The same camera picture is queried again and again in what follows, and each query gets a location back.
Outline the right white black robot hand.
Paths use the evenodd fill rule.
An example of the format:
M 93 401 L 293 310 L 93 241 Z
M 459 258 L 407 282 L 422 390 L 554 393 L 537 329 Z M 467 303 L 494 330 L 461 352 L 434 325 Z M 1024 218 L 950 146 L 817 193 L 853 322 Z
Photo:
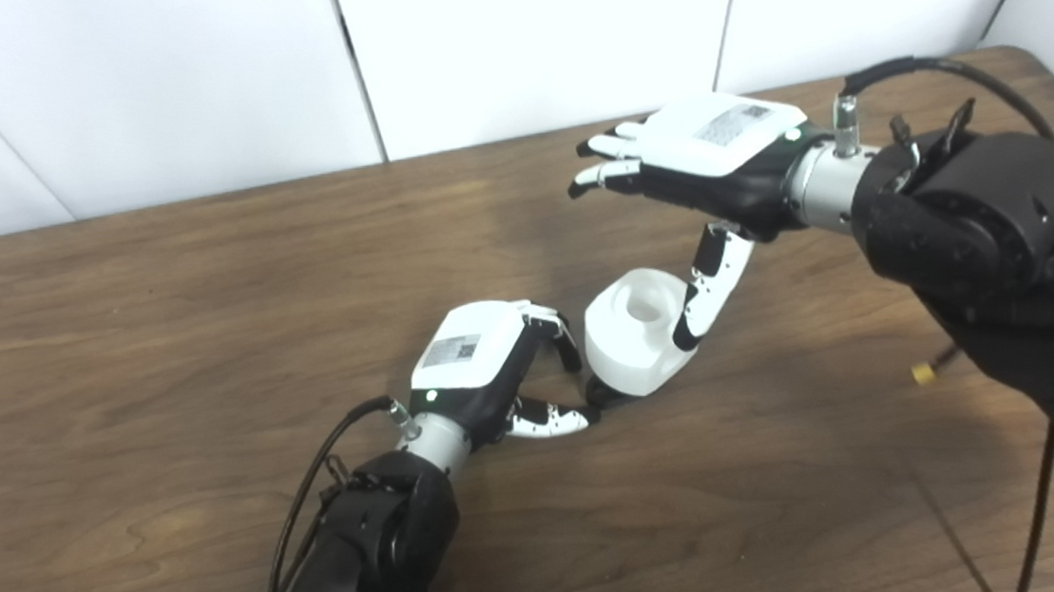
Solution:
M 705 92 L 578 144 L 580 157 L 598 163 L 575 175 L 567 195 L 645 196 L 703 212 L 765 244 L 805 228 L 789 182 L 811 150 L 833 139 L 794 105 Z

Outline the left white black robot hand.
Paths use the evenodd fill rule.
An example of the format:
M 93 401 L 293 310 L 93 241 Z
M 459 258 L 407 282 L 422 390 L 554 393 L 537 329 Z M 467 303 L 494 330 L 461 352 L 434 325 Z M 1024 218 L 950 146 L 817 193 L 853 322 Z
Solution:
M 504 436 L 555 438 L 599 425 L 598 408 L 521 394 L 543 346 L 557 350 L 567 373 L 582 372 L 572 329 L 554 308 L 530 299 L 455 307 L 443 317 L 412 371 L 409 409 L 458 425 L 473 451 Z

